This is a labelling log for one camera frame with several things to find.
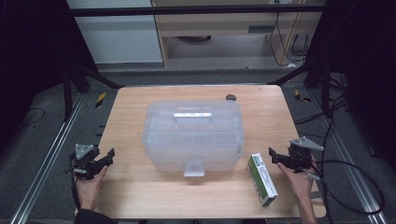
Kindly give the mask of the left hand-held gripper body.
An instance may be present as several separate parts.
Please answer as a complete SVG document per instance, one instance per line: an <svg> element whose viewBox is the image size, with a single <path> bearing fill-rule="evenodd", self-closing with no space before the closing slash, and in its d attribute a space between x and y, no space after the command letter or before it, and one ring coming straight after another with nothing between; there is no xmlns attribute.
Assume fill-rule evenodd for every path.
<svg viewBox="0 0 396 224"><path fill-rule="evenodd" d="M93 179L99 173L95 159L99 154L99 148L94 145L76 144L75 151L70 157L71 170L78 177Z"/></svg>

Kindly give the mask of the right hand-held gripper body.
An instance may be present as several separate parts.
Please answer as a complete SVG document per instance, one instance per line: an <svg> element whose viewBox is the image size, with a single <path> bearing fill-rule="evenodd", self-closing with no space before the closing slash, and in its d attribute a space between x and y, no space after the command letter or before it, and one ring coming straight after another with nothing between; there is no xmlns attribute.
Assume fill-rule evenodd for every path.
<svg viewBox="0 0 396 224"><path fill-rule="evenodd" d="M305 136L291 139L288 148L289 155L281 162L295 173L300 173L312 167L312 151L323 151L324 147Z"/></svg>

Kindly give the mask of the aluminium floor rail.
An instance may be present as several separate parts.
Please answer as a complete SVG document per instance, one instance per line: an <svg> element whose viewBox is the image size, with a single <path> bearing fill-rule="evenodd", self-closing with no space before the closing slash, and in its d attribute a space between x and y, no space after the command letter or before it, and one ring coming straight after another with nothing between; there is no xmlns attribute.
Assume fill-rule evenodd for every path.
<svg viewBox="0 0 396 224"><path fill-rule="evenodd" d="M72 112L69 117L62 123L62 126L54 138L51 147L44 159L41 163L39 170L37 171L35 178L26 192L23 200L15 211L14 215L9 221L9 224L25 224L34 205L35 202L43 189L49 173L55 163L63 145L66 137L68 136L75 119L78 115L78 112L81 108L81 104L85 98L85 95L82 93L77 94L77 98L75 102L72 104Z"/></svg>
<svg viewBox="0 0 396 224"><path fill-rule="evenodd" d="M369 178L358 168L355 168L354 161L350 154L347 152L347 148L342 141L341 136L335 129L332 116L338 108L343 105L347 105L347 101L343 96L330 100L330 116L327 117L321 109L321 96L316 91L309 91L313 104L317 107L318 111L323 114L323 121L327 132L325 133L323 146L328 143L332 143L335 152L337 153L341 163L346 169L346 175L348 176L351 185L359 201L361 202L363 211L367 214L372 224L388 224L385 216L382 213L382 209L385 207L385 201L382 200L380 203L375 199L374 194L369 189Z"/></svg>

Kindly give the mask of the white cabinet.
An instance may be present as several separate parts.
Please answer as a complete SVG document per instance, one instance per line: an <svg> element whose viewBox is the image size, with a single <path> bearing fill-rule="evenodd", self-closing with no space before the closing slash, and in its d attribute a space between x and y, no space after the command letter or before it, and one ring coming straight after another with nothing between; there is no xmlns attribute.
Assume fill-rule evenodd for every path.
<svg viewBox="0 0 396 224"><path fill-rule="evenodd" d="M150 0L66 0L71 9L151 7ZM161 63L153 16L76 17L97 64Z"/></svg>

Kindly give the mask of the green and white medicine box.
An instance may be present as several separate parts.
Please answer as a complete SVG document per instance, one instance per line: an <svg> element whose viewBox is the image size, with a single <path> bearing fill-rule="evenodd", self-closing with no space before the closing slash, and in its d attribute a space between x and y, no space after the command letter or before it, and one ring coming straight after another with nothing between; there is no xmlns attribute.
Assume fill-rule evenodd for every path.
<svg viewBox="0 0 396 224"><path fill-rule="evenodd" d="M260 153L250 156L247 169L255 185L261 205L270 205L278 196L278 193Z"/></svg>

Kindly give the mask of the person's left hand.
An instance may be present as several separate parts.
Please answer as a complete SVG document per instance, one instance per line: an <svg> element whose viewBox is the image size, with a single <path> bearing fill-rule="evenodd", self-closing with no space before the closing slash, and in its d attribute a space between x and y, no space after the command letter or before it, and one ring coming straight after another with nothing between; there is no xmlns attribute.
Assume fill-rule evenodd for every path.
<svg viewBox="0 0 396 224"><path fill-rule="evenodd" d="M104 166L99 174L93 179L87 180L84 177L77 178L78 200L81 209L94 211L97 205L98 196L103 185L108 167Z"/></svg>

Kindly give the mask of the black metal stand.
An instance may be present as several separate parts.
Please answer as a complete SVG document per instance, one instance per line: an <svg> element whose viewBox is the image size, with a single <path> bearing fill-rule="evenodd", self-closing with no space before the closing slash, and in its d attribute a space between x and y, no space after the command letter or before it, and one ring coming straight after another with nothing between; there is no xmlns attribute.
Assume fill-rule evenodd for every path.
<svg viewBox="0 0 396 224"><path fill-rule="evenodd" d="M325 60L309 59L303 65L294 69L287 75L269 82L269 85L281 86L287 81L306 72L307 76L304 80L304 86L308 89L321 84L321 109L327 117L330 116L330 68Z"/></svg>
<svg viewBox="0 0 396 224"><path fill-rule="evenodd" d="M117 84L79 63L66 65L62 74L64 84L64 121L67 121L73 112L71 84L75 85L78 92L87 92L90 89L85 76L92 77L111 89L123 88L123 85Z"/></svg>

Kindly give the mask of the clear plastic storage box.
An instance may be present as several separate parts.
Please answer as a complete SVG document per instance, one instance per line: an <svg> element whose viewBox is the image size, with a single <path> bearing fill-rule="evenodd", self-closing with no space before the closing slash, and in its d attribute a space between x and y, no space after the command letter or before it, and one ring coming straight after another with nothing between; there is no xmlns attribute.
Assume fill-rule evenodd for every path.
<svg viewBox="0 0 396 224"><path fill-rule="evenodd" d="M231 171L245 144L240 105L232 100L153 102L142 141L158 171L188 177Z"/></svg>

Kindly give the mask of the person's right hand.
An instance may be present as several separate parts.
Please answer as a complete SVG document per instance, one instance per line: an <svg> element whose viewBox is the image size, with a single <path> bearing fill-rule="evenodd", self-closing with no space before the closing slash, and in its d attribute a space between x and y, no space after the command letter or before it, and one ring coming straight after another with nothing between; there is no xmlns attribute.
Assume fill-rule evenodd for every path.
<svg viewBox="0 0 396 224"><path fill-rule="evenodd" d="M300 173L294 173L282 163L278 163L277 167L286 176L290 183L290 187L297 204L300 206L311 204L311 189L313 179L310 177L314 173L313 169L307 169Z"/></svg>

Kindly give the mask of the dark curtain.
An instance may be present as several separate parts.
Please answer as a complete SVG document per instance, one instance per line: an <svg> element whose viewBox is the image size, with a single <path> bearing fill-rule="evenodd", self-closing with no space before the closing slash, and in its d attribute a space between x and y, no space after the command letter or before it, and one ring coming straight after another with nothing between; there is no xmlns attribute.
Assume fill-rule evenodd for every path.
<svg viewBox="0 0 396 224"><path fill-rule="evenodd" d="M308 57L325 52L375 149L396 172L396 0L325 0Z"/></svg>
<svg viewBox="0 0 396 224"><path fill-rule="evenodd" d="M0 0L0 152L35 95L62 82L63 67L50 49L49 28L77 63L96 69L76 20L45 14L68 8L66 0Z"/></svg>

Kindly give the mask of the black horizontal frame bar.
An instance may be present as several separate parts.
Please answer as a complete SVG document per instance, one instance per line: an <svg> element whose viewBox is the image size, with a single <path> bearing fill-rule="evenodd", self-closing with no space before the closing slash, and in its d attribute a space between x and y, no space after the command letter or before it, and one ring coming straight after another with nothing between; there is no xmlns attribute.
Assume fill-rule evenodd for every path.
<svg viewBox="0 0 396 224"><path fill-rule="evenodd" d="M273 13L273 12L320 12L326 4L314 5L241 5L241 6L189 6L189 7L120 7L78 8L64 13L74 17L101 16L144 16L144 15L187 15L229 13Z"/></svg>

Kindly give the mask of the wooden desk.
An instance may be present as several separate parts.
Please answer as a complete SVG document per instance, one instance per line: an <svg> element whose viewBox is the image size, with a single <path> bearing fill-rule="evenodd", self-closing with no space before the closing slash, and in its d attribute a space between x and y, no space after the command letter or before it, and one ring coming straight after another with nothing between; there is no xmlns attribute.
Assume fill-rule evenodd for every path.
<svg viewBox="0 0 396 224"><path fill-rule="evenodd" d="M155 7L238 6L238 5L314 5L326 0L150 0ZM313 35L319 12L273 12L231 14L157 15L159 36L266 35L277 63L291 57L294 38Z"/></svg>

